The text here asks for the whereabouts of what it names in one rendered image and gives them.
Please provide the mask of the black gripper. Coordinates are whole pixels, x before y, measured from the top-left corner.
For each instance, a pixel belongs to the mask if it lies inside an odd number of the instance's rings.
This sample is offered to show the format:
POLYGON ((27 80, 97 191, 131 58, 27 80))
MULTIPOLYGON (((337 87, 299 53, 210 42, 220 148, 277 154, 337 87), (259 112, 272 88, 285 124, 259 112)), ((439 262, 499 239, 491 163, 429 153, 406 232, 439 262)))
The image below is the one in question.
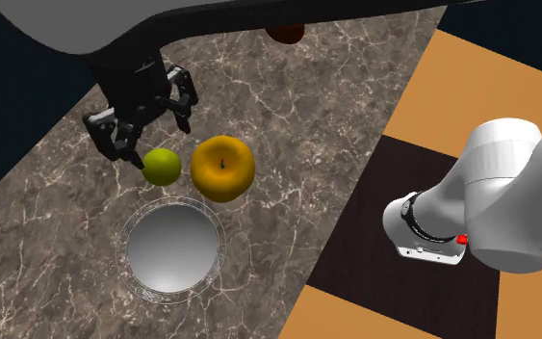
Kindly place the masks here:
POLYGON ((171 65, 166 72, 161 52, 156 49, 123 65, 91 65, 90 70, 105 95, 108 108, 82 116, 97 150, 111 161, 121 159, 144 169, 136 150, 143 127, 165 109, 173 112, 177 127, 191 133, 189 119, 198 96, 190 72, 171 65), (177 100, 169 97, 170 87, 178 89, 177 100))

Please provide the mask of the green lime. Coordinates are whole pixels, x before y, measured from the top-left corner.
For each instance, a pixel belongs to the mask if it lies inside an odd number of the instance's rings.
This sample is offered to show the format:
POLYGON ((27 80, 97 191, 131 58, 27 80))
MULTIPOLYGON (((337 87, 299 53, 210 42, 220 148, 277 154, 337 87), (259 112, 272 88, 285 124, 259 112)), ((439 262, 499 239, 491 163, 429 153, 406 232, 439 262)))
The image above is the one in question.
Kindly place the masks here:
POLYGON ((167 186, 174 183, 181 174, 182 162, 179 156, 166 148, 155 148, 142 159, 142 176, 155 186, 167 186))

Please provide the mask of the yellow orange apple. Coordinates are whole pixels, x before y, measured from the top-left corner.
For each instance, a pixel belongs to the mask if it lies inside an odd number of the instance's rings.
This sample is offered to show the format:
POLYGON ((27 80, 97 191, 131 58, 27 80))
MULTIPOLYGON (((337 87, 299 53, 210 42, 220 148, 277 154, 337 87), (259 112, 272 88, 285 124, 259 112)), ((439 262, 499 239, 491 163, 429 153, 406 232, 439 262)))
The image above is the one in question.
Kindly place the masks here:
POLYGON ((255 160, 241 140, 215 136, 194 151, 190 173, 194 186, 206 198, 228 202, 242 195, 255 177, 255 160))

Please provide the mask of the silver bowl with ornate rim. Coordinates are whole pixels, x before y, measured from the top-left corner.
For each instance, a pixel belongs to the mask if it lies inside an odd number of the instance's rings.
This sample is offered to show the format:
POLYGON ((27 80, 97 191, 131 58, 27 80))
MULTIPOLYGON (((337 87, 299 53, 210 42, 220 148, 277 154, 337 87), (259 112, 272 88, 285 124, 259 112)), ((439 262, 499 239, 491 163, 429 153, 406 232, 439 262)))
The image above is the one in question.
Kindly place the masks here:
POLYGON ((185 196, 163 197, 146 203, 122 226, 116 268, 136 297, 178 304, 212 286, 225 245, 223 225, 211 208, 185 196))

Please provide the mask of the dark red round fruit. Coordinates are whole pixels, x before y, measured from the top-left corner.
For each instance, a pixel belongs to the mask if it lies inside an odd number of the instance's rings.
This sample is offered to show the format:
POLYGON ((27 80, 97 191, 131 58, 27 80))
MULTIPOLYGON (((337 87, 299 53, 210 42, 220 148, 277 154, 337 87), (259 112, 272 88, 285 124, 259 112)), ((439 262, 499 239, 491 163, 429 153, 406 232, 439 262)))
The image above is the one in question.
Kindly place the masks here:
POLYGON ((298 43, 305 34, 304 24, 293 24, 286 26, 268 27, 265 29, 269 37, 279 43, 295 44, 298 43))

